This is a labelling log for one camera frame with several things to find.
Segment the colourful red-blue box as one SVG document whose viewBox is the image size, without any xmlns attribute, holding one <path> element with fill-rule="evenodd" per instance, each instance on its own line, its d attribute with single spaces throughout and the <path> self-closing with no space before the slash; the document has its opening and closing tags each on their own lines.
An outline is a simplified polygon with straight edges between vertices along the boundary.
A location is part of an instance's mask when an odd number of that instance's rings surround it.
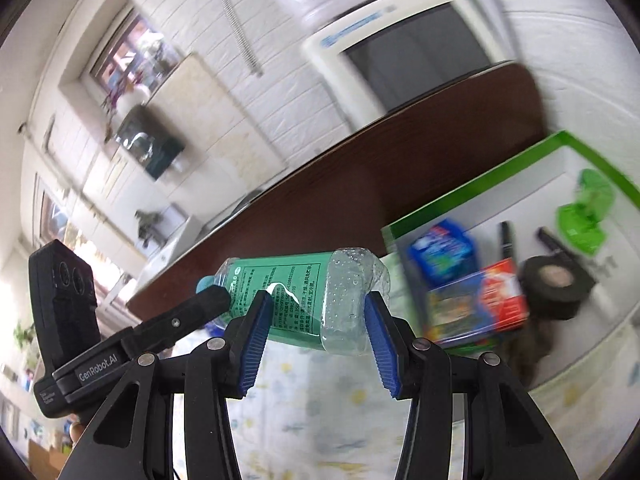
<svg viewBox="0 0 640 480">
<path fill-rule="evenodd" d="M 507 258 L 428 292 L 425 336 L 457 347 L 520 328 L 528 317 L 518 270 Z"/>
</svg>

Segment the black electrical tape roll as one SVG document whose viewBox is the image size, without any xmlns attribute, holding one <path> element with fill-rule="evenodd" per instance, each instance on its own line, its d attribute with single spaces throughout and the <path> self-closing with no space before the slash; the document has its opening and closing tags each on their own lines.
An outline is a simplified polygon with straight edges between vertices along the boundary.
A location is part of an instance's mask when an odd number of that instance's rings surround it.
<svg viewBox="0 0 640 480">
<path fill-rule="evenodd" d="M 541 320 L 574 318 L 596 286 L 584 269 L 557 256 L 525 260 L 518 277 L 530 315 Z"/>
</svg>

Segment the blue gum box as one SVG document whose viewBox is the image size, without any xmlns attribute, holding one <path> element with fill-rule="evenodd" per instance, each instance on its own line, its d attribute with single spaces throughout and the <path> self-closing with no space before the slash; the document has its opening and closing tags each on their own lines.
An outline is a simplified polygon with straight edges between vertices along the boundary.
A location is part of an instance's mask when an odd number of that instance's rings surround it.
<svg viewBox="0 0 640 480">
<path fill-rule="evenodd" d="M 437 288 L 480 270 L 471 237 L 456 222 L 444 219 L 431 226 L 408 248 L 425 283 Z"/>
</svg>

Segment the clear green-label bottle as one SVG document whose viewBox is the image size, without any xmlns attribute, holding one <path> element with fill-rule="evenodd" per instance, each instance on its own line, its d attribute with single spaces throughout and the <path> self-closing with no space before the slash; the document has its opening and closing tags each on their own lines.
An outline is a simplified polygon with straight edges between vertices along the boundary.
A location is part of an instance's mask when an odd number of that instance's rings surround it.
<svg viewBox="0 0 640 480">
<path fill-rule="evenodd" d="M 269 292 L 273 317 L 269 337 L 282 344 L 323 350 L 339 356 L 369 351 L 364 300 L 369 292 L 390 296 L 390 274 L 366 248 L 334 252 L 230 258 L 214 275 L 201 278 L 196 290 L 220 286 L 231 307 L 215 324 L 227 326 L 245 314 L 256 292 Z"/>
</svg>

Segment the dark brown hair claw clip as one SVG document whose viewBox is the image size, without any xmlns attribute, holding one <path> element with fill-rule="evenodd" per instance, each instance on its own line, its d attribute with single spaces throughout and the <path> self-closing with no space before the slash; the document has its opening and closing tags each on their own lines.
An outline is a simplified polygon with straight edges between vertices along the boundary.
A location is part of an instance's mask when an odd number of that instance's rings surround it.
<svg viewBox="0 0 640 480">
<path fill-rule="evenodd" d="M 553 345 L 553 323 L 545 318 L 529 318 L 506 343 L 506 364 L 524 388 L 532 385 L 539 362 L 551 353 Z"/>
</svg>

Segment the patterned giraffe cloth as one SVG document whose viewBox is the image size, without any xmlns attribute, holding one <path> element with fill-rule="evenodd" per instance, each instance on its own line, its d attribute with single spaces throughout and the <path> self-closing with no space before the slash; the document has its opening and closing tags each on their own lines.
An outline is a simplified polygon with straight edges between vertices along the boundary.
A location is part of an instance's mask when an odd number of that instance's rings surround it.
<svg viewBox="0 0 640 480">
<path fill-rule="evenodd" d="M 639 336 L 618 328 L 532 397 L 579 478 L 604 474 L 639 419 Z M 228 404 L 245 479 L 394 478 L 410 404 L 383 388 L 373 356 L 270 341 L 256 384 Z"/>
</svg>

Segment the green and white cardboard box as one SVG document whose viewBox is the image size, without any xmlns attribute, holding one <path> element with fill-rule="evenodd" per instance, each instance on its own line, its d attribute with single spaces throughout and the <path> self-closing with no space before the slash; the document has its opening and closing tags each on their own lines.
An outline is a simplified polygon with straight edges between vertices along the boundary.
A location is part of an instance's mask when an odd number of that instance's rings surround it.
<svg viewBox="0 0 640 480">
<path fill-rule="evenodd" d="M 574 318 L 552 325 L 554 341 L 538 364 L 532 384 L 540 386 L 597 348 L 617 326 L 639 316 L 639 187 L 589 145 L 558 132 L 454 191 L 407 214 L 383 233 L 396 252 L 420 308 L 426 287 L 410 261 L 411 242 L 442 220 L 462 227 L 476 247 L 478 262 L 490 266 L 504 255 L 517 263 L 551 250 L 539 238 L 546 228 L 562 244 L 558 210 L 577 198 L 580 176 L 596 170 L 612 186 L 614 202 L 601 223 L 605 241 L 597 255 L 577 256 L 596 287 Z"/>
</svg>

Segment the green plastic bag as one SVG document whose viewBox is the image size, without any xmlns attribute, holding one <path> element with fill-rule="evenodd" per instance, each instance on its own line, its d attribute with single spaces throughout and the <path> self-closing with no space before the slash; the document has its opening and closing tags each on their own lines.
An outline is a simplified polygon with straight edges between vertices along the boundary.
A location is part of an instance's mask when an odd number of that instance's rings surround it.
<svg viewBox="0 0 640 480">
<path fill-rule="evenodd" d="M 577 179 L 574 200 L 558 208 L 556 225 L 570 246 L 593 257 L 606 240 L 601 222 L 615 200 L 612 184 L 599 171 L 583 169 Z"/>
</svg>

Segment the purple potted plant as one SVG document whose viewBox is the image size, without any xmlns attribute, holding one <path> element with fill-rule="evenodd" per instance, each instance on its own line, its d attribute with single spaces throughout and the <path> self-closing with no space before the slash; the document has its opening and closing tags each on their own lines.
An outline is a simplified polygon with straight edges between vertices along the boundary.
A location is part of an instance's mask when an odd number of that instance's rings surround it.
<svg viewBox="0 0 640 480">
<path fill-rule="evenodd" d="M 102 104 L 106 115 L 103 143 L 109 144 L 114 140 L 116 131 L 130 110 L 145 104 L 150 97 L 151 90 L 145 84 L 122 77 Z"/>
</svg>

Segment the white CRT monitor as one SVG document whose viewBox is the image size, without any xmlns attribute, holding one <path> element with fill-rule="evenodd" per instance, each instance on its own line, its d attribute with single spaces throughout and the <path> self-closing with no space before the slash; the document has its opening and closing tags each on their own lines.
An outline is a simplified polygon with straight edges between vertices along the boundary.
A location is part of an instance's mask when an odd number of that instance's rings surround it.
<svg viewBox="0 0 640 480">
<path fill-rule="evenodd" d="M 302 53 L 349 128 L 518 59 L 499 0 L 374 0 L 318 30 Z"/>
</svg>

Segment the dark wall-mounted dispenser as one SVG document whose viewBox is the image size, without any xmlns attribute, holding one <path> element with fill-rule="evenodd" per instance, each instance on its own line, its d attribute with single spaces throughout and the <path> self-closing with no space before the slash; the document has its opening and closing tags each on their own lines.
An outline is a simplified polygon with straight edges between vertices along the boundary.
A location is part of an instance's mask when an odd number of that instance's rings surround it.
<svg viewBox="0 0 640 480">
<path fill-rule="evenodd" d="M 135 105 L 128 112 L 115 140 L 154 181 L 184 150 L 184 144 L 143 105 Z"/>
</svg>

